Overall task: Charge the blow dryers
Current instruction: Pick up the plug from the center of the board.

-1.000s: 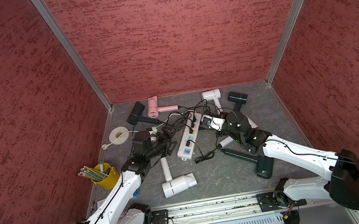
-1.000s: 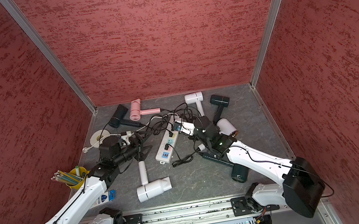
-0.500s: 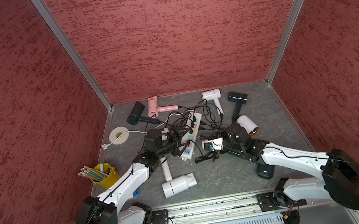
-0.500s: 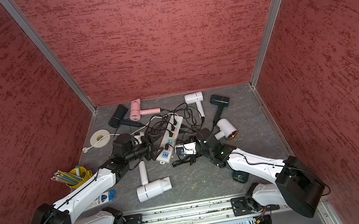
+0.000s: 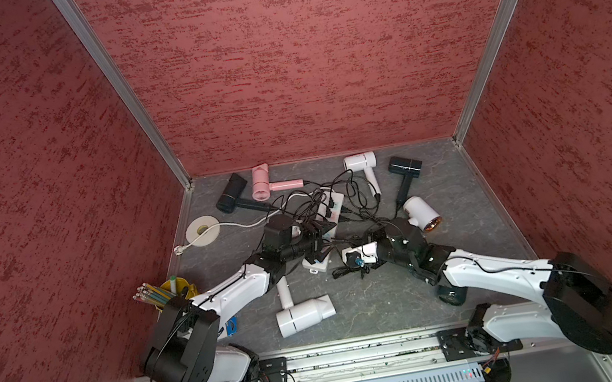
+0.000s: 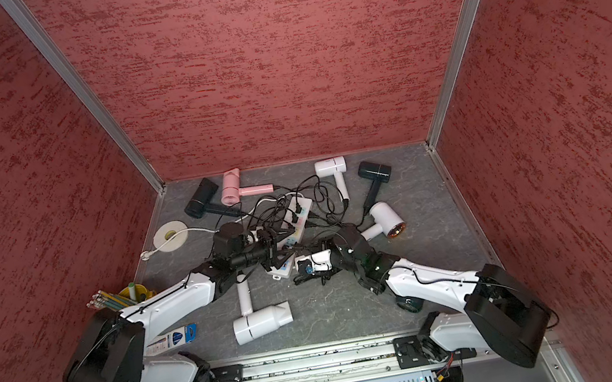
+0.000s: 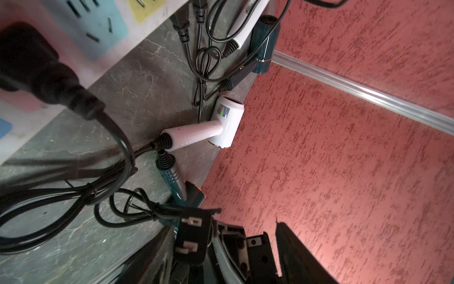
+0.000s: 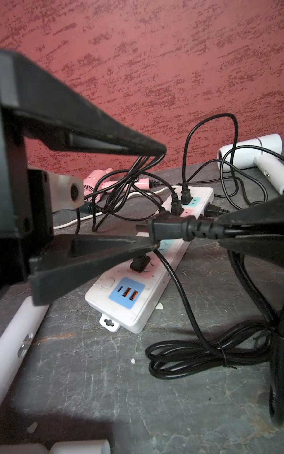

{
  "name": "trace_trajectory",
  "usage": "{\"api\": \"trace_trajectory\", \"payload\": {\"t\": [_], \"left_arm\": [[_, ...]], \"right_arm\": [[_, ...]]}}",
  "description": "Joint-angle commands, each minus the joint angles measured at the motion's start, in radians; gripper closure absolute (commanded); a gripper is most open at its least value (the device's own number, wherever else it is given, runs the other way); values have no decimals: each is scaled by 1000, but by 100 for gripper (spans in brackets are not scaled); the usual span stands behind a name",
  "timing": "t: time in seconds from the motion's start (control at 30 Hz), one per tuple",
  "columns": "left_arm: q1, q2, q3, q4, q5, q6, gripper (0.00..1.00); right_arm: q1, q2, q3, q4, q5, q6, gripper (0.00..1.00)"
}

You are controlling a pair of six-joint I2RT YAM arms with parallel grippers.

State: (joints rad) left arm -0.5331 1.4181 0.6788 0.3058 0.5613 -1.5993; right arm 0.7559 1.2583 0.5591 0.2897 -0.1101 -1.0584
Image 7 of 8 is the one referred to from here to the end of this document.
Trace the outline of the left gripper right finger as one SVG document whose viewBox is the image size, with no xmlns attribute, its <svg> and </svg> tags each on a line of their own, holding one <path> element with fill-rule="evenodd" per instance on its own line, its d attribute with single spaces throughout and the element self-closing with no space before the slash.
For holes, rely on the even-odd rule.
<svg viewBox="0 0 454 284">
<path fill-rule="evenodd" d="M 337 281 L 284 223 L 277 223 L 275 236 L 284 284 L 335 284 Z"/>
</svg>

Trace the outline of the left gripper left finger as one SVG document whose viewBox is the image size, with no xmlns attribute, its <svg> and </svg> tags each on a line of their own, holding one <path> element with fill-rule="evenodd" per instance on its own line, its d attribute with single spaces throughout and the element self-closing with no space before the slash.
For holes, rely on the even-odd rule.
<svg viewBox="0 0 454 284">
<path fill-rule="evenodd" d="M 120 273 L 117 284 L 167 284 L 173 262 L 175 234 L 164 227 Z"/>
</svg>

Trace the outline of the white power strip coloured sockets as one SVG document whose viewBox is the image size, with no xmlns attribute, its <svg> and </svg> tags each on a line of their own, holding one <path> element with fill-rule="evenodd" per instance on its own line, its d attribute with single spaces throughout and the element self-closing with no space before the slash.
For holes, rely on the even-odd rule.
<svg viewBox="0 0 454 284">
<path fill-rule="evenodd" d="M 1 27 L 19 21 L 31 24 L 89 87 L 182 5 L 182 1 L 2 1 Z M 27 92 L 2 91 L 1 161 L 62 110 Z"/>
</svg>

